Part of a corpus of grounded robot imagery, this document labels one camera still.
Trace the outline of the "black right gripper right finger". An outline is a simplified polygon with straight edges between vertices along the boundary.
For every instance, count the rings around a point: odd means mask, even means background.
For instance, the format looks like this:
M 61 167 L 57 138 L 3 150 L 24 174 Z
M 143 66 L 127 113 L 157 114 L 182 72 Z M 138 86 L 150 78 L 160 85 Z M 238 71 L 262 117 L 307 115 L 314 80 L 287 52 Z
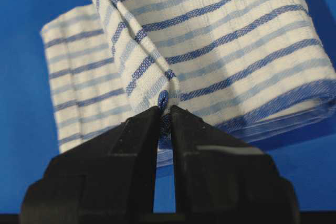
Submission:
M 171 108 L 176 210 L 186 223 L 299 223 L 292 184 L 270 155 Z

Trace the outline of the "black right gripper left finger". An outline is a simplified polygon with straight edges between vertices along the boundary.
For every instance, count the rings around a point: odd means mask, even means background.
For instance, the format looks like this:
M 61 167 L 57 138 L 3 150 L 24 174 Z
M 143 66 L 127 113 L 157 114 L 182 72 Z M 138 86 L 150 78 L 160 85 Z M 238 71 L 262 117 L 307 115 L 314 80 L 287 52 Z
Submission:
M 20 223 L 135 223 L 153 211 L 161 111 L 150 109 L 54 157 Z

